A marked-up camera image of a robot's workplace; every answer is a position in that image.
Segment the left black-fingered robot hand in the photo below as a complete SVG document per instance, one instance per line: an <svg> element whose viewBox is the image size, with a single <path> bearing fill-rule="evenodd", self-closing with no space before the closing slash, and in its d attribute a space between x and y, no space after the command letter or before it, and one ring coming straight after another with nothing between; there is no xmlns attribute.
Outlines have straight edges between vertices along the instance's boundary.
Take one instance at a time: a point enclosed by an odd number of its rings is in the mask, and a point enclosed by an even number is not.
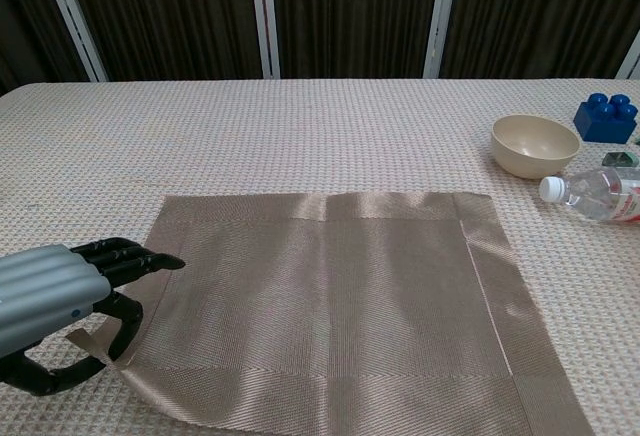
<svg viewBox="0 0 640 436"><path fill-rule="evenodd" d="M87 356L58 369L48 369L27 356L46 337L93 313L119 320L108 349L118 359L136 336L142 305L119 287L160 270L178 270L184 261L156 253L120 238L76 247L46 245L1 259L1 381L32 396L72 389L105 365Z"/></svg>

